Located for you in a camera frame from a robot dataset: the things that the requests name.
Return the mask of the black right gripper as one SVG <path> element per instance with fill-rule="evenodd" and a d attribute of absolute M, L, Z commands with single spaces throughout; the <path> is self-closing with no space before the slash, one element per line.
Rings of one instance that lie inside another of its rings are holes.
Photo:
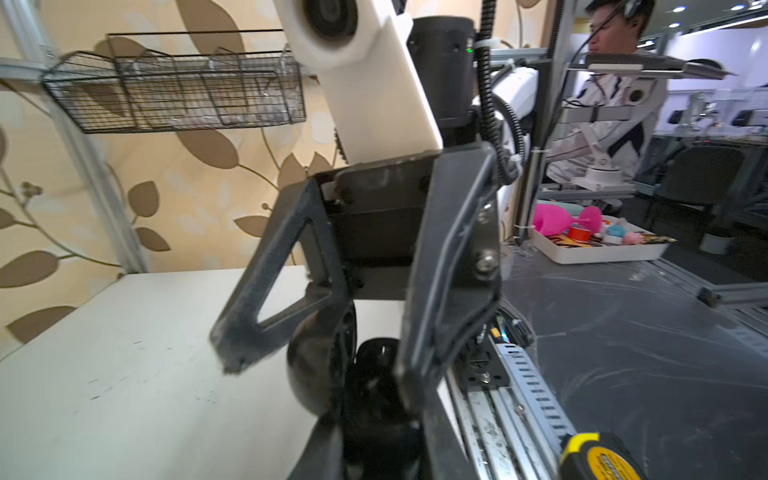
<path fill-rule="evenodd" d="M 394 376 L 406 411 L 428 397 L 500 300 L 496 152 L 487 143 L 317 173 L 285 187 L 209 334 L 238 375 L 351 298 L 404 300 Z"/>

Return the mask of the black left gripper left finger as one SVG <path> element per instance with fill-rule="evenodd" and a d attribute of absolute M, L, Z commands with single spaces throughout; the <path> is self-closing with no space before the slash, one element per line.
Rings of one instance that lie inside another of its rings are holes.
<path fill-rule="evenodd" d="M 315 423 L 305 448 L 288 480 L 341 480 L 345 478 L 342 427 L 331 414 Z"/>

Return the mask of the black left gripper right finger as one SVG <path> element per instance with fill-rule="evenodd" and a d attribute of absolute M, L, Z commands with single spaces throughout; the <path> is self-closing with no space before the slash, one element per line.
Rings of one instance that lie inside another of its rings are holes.
<path fill-rule="evenodd" d="M 477 479 L 441 404 L 426 407 L 422 417 L 424 453 L 421 479 Z"/>

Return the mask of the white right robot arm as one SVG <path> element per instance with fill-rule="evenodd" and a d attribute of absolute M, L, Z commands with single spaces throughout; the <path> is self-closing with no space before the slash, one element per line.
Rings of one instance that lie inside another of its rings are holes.
<path fill-rule="evenodd" d="M 353 303 L 400 300 L 393 366 L 420 413 L 493 317 L 501 266 L 497 147 L 445 147 L 389 1 L 280 1 L 292 53 L 316 73 L 347 164 L 284 187 L 210 341 L 227 375 L 281 348 L 340 385 Z"/>

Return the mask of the black round charging case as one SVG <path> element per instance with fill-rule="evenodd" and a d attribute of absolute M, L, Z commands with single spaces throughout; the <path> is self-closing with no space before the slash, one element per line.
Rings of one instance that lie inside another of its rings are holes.
<path fill-rule="evenodd" d="M 405 411 L 392 368 L 395 338 L 360 343 L 350 304 L 331 328 L 317 314 L 302 322 L 288 344 L 293 394 L 317 420 L 331 414 L 344 437 L 344 479 L 416 479 L 421 425 Z"/>

